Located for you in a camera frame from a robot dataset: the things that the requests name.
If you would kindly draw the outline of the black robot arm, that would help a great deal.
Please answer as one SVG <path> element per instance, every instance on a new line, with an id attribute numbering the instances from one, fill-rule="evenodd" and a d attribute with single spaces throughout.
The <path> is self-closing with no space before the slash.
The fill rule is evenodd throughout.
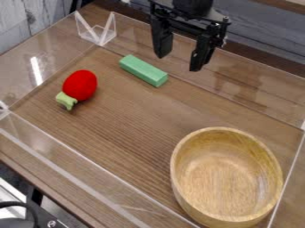
<path id="1" fill-rule="evenodd" d="M 196 37 L 189 54 L 189 71 L 209 62 L 216 47 L 224 45 L 229 18 L 212 9 L 212 0 L 148 0 L 149 27 L 155 55 L 161 59 L 172 50 L 173 30 Z"/>

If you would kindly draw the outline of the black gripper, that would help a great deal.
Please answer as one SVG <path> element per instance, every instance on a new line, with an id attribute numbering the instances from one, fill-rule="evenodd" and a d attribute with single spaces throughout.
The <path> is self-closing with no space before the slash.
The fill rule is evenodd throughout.
<path id="1" fill-rule="evenodd" d="M 229 18 L 212 8 L 212 0 L 148 0 L 155 55 L 161 59 L 172 49 L 172 30 L 197 36 L 189 54 L 189 71 L 208 63 L 213 48 L 224 45 Z"/>

